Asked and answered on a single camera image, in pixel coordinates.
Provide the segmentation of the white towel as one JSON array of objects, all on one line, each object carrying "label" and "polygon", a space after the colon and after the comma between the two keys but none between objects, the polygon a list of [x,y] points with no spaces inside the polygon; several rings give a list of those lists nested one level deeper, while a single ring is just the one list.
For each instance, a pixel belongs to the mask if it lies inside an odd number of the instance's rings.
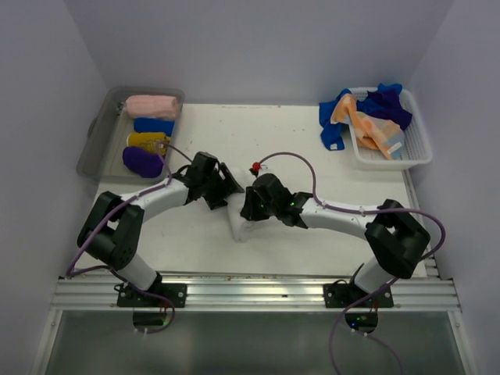
[{"label": "white towel", "polygon": [[[229,170],[237,184],[245,190],[255,180],[252,174],[237,166],[229,166]],[[234,193],[227,198],[228,220],[233,239],[244,243],[253,232],[265,227],[265,221],[251,222],[241,216],[241,210],[245,203],[245,192]]]}]

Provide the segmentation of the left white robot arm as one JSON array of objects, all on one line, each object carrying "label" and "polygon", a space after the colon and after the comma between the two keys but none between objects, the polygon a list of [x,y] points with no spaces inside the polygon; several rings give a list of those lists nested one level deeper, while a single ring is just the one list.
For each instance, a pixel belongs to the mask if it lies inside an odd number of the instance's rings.
[{"label": "left white robot arm", "polygon": [[191,163],[151,187],[128,195],[101,193],[77,237],[77,246],[133,285],[135,298],[151,307],[160,302],[163,289],[160,275],[138,254],[142,225],[200,198],[211,210],[218,209],[228,205],[230,196],[244,191],[225,163],[198,152]]}]

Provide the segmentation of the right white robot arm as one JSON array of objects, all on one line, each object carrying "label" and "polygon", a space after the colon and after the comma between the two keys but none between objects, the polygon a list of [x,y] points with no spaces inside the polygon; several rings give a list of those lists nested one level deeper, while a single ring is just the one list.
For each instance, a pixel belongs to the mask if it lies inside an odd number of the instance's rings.
[{"label": "right white robot arm", "polygon": [[289,227],[319,228],[366,241],[373,258],[362,264],[350,280],[348,297],[363,307],[376,290],[394,278],[409,279],[430,242],[422,225],[395,200],[387,199],[370,214],[363,208],[328,209],[308,192],[290,192],[271,173],[263,174],[245,189],[240,217],[247,222],[276,218]]}]

